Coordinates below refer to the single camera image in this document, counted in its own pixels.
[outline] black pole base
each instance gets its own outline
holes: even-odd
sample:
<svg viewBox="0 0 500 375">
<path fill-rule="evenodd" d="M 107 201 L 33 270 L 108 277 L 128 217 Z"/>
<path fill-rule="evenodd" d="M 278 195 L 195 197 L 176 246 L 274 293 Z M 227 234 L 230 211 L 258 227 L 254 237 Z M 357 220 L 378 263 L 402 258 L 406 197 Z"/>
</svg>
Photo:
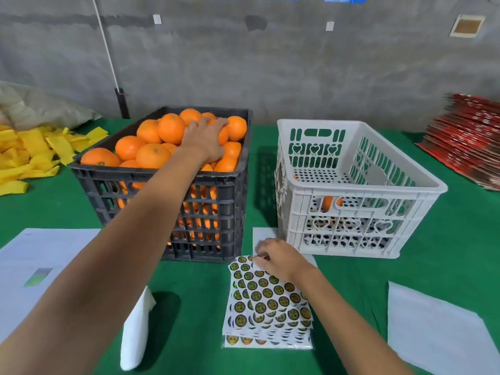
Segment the black pole base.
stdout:
<svg viewBox="0 0 500 375">
<path fill-rule="evenodd" d="M 122 119 L 130 119 L 130 114 L 128 113 L 127 100 L 125 100 L 125 94 L 123 93 L 123 88 L 115 88 L 116 98 L 118 100 L 118 105 L 120 106 L 120 113 L 122 114 Z"/>
</svg>

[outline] white plastic crate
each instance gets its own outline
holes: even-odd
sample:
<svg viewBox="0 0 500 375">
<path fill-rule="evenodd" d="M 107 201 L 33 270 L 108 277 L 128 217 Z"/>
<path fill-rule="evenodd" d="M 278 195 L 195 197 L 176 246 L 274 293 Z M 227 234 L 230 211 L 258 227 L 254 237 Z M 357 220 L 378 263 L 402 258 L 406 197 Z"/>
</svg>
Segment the white plastic crate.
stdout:
<svg viewBox="0 0 500 375">
<path fill-rule="evenodd" d="M 397 258 L 448 189 L 364 122 L 281 119 L 278 130 L 279 237 L 299 252 Z"/>
</svg>

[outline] person's right arm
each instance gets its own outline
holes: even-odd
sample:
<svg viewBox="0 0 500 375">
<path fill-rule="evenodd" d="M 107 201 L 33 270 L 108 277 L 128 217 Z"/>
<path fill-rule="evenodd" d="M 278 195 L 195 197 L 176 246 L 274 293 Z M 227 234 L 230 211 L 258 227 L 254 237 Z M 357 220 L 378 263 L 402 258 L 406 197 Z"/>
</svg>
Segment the person's right arm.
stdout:
<svg viewBox="0 0 500 375">
<path fill-rule="evenodd" d="M 332 287 L 320 270 L 280 239 L 266 239 L 253 261 L 307 296 L 349 375 L 411 375 L 406 363 Z"/>
</svg>

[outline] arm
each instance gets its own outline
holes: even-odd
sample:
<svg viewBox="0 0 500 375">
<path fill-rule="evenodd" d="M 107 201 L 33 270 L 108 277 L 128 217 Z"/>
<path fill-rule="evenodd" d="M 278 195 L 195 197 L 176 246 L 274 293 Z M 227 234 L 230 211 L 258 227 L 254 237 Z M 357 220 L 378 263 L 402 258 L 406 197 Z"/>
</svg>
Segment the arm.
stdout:
<svg viewBox="0 0 500 375">
<path fill-rule="evenodd" d="M 227 123 L 186 128 L 183 144 L 61 272 L 0 346 L 0 373 L 88 373 L 120 332 L 153 274 L 193 178 L 224 150 Z"/>
<path fill-rule="evenodd" d="M 259 257 L 253 261 L 278 278 L 295 283 L 305 293 L 349 375 L 413 374 L 321 271 L 288 243 L 266 239 L 259 249 Z"/>
</svg>

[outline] hand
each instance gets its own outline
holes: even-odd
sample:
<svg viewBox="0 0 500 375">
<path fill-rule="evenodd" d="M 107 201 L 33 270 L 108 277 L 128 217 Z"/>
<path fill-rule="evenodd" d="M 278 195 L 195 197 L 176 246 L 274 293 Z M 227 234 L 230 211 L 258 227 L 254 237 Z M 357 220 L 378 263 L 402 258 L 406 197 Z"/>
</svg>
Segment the hand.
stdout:
<svg viewBox="0 0 500 375">
<path fill-rule="evenodd" d="M 199 119 L 199 123 L 191 121 L 184 131 L 181 147 L 203 156 L 203 163 L 210 163 L 220 159 L 224 155 L 224 148 L 218 144 L 218 135 L 224 125 L 229 121 L 226 118 L 219 118 L 208 126 L 208 117 Z"/>
<path fill-rule="evenodd" d="M 299 288 L 303 275 L 315 269 L 301 253 L 282 239 L 268 238 L 259 247 L 258 257 L 253 262 L 261 269 L 285 282 L 295 283 Z"/>
</svg>

